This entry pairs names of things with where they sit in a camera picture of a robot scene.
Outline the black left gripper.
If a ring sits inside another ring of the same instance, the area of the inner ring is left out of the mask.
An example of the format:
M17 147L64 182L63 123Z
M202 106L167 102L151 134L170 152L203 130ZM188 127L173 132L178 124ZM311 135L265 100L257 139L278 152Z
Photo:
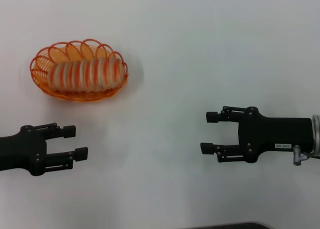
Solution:
M22 126L18 133L0 138L0 170L24 169L33 176L71 170L74 162L88 159L88 147L47 154L46 140L75 136L75 125L60 127L54 122Z

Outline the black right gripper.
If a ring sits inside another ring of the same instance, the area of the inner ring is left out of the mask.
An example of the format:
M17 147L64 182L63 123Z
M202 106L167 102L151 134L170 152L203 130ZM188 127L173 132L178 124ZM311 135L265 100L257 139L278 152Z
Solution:
M266 117L256 107L224 106L220 112L206 112L207 123L238 123L237 145L201 142L203 155L216 154L219 163L255 163L264 152L292 152L299 146L302 154L313 150L313 125L310 118Z

